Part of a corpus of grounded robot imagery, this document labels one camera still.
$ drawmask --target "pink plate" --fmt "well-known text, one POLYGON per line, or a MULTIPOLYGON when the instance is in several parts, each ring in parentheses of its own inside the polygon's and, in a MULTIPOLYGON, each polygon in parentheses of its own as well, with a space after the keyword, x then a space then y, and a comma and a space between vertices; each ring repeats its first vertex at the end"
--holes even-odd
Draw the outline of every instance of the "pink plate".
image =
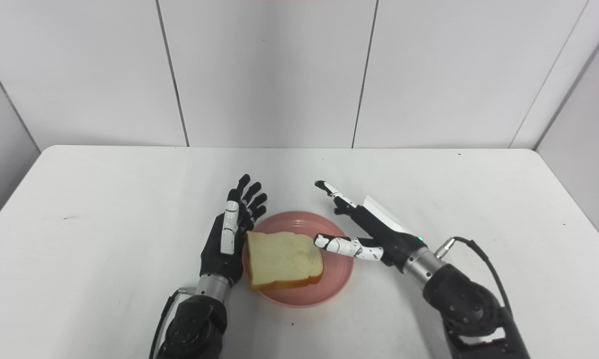
MULTIPOLYGON (((319 214, 305 211, 288 211, 274 214, 259 223, 255 232, 276 233, 293 232, 306 234, 313 238, 317 233, 345 236, 335 223, 323 218, 319 214)), ((244 250, 244 268, 248 268, 248 258, 244 250)), ((324 259, 324 274, 317 284, 293 289, 268 289, 261 294, 277 304, 285 307, 313 307, 333 298, 345 287, 352 274, 352 257, 334 254, 322 250, 324 259)))

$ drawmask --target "bread slice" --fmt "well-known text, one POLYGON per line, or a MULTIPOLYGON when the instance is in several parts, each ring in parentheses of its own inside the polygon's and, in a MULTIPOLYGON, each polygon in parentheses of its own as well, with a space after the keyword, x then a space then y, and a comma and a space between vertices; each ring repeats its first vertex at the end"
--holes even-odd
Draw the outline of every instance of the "bread slice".
POLYGON ((304 234, 248 232, 247 250, 253 291, 299 288, 322 279, 322 253, 304 234))

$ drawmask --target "silver cylindrical joint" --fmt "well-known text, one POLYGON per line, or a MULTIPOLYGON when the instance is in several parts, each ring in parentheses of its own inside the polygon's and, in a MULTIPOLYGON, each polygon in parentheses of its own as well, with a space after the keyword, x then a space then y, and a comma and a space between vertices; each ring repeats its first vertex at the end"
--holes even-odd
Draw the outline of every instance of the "silver cylindrical joint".
POLYGON ((411 274, 415 283, 423 289, 434 273, 444 265, 445 262, 435 257, 427 247, 423 247, 410 255, 403 272, 411 274))
POLYGON ((228 279, 221 275, 206 273, 200 277, 200 283, 197 284, 195 295, 210 296, 224 303, 229 291, 230 284, 228 279))

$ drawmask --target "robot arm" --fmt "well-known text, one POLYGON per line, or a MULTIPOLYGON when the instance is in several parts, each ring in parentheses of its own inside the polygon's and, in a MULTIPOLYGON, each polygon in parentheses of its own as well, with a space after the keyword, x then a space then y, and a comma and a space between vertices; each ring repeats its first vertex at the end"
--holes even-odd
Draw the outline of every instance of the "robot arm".
POLYGON ((201 252, 200 281, 195 288, 180 288, 167 301, 153 339, 149 359, 217 359, 222 350, 222 337, 228 324, 224 301, 230 289, 243 274, 242 250, 244 234, 266 212, 265 193, 254 183, 242 198, 250 182, 244 175, 226 200, 224 213, 215 218, 206 246, 201 252), (165 338, 155 355, 155 345, 162 325, 178 294, 192 295, 178 305, 176 315, 167 327, 165 338))
POLYGON ((381 260, 409 275, 421 288, 423 298, 441 313, 445 336, 455 359, 529 359, 523 339, 516 328, 507 296, 488 257, 473 241, 449 239, 433 253, 421 237, 409 234, 390 218, 388 212, 366 197, 363 205, 354 204, 325 181, 315 186, 326 191, 335 202, 335 214, 346 214, 370 238, 333 237, 318 234, 315 245, 329 252, 361 259, 381 260), (466 243, 486 261, 502 292, 505 307, 488 289, 472 282, 452 264, 442 260, 452 245, 466 243), (470 345, 461 337, 484 337, 502 328, 505 337, 489 343, 470 345))

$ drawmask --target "cable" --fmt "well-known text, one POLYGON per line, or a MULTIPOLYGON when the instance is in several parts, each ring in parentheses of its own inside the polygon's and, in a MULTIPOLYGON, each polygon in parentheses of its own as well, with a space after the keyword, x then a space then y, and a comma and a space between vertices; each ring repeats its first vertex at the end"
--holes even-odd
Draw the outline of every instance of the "cable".
POLYGON ((164 304, 164 309, 162 309, 162 316, 160 316, 160 322, 158 322, 158 327, 155 329, 155 335, 153 336, 153 343, 151 343, 151 352, 149 353, 149 359, 155 358, 155 345, 158 343, 158 339, 160 338, 160 333, 162 332, 162 328, 164 327, 164 322, 167 320, 167 316, 169 316, 169 311, 171 311, 171 307, 173 307, 173 303, 176 301, 178 297, 179 289, 174 291, 173 294, 167 299, 167 303, 164 304))
POLYGON ((452 238, 454 238, 457 241, 468 246, 477 255, 479 255, 479 257, 481 257, 482 261, 484 261, 486 263, 486 265, 488 266, 488 269, 490 270, 490 273, 492 273, 492 277, 494 277, 495 282, 497 282, 497 288, 498 288, 499 292, 501 293, 501 296, 503 298, 503 303, 504 303, 505 307, 509 310, 510 316, 512 316, 512 307, 510 307, 510 302, 509 302, 509 300, 507 300, 507 294, 505 294, 505 289, 503 288, 503 284, 501 283, 501 280, 498 277, 497 270, 495 270, 495 267, 490 262, 488 255, 486 255, 486 252, 483 252, 481 247, 479 247, 479 245, 477 245, 477 242, 473 241, 472 239, 465 239, 463 237, 452 237, 452 238))

